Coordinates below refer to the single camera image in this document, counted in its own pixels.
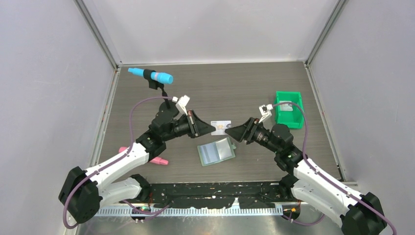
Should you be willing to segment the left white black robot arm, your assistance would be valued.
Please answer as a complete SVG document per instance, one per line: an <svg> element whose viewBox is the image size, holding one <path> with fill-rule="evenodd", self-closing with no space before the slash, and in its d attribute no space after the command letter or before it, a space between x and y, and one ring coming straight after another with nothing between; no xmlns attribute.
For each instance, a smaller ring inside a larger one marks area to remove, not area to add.
<svg viewBox="0 0 415 235"><path fill-rule="evenodd" d="M127 149L88 169L77 166L69 171L58 196L64 205L65 226L74 227L69 225L68 215L76 224L82 224L94 217L101 207L128 199L148 202L151 185L143 176L134 174L123 181L118 179L158 157L166 149L167 141L184 135L193 139L213 131L215 127L202 121L193 110L178 119L170 113L158 112L149 129L133 139Z"/></svg>

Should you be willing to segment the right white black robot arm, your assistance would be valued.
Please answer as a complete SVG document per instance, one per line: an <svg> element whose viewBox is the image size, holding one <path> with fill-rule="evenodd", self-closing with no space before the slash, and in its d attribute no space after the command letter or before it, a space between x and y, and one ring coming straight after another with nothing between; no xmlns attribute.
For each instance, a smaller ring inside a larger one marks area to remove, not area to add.
<svg viewBox="0 0 415 235"><path fill-rule="evenodd" d="M275 162L288 172L280 180L282 199L299 199L322 212L336 223L345 235L378 235L386 227L378 197L365 195L344 185L317 166L293 143L293 135L284 124L266 129L257 118L225 130L238 142L256 142L274 152Z"/></svg>

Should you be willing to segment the mint green card holder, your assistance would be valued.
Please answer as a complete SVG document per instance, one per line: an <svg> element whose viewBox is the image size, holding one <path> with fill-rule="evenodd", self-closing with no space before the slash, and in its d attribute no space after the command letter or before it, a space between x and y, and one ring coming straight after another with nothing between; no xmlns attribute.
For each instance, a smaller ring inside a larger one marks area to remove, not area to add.
<svg viewBox="0 0 415 235"><path fill-rule="evenodd" d="M197 146L202 166L217 164L235 158L236 145L229 137Z"/></svg>

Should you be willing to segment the silver VIP credit card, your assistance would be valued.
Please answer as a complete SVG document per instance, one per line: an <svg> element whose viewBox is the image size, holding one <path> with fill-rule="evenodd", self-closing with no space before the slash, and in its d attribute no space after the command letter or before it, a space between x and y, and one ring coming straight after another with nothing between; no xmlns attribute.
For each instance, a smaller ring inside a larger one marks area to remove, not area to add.
<svg viewBox="0 0 415 235"><path fill-rule="evenodd" d="M210 124L215 128L215 131L211 133L213 136L225 135L225 130L232 126L230 120L216 120L211 121Z"/></svg>

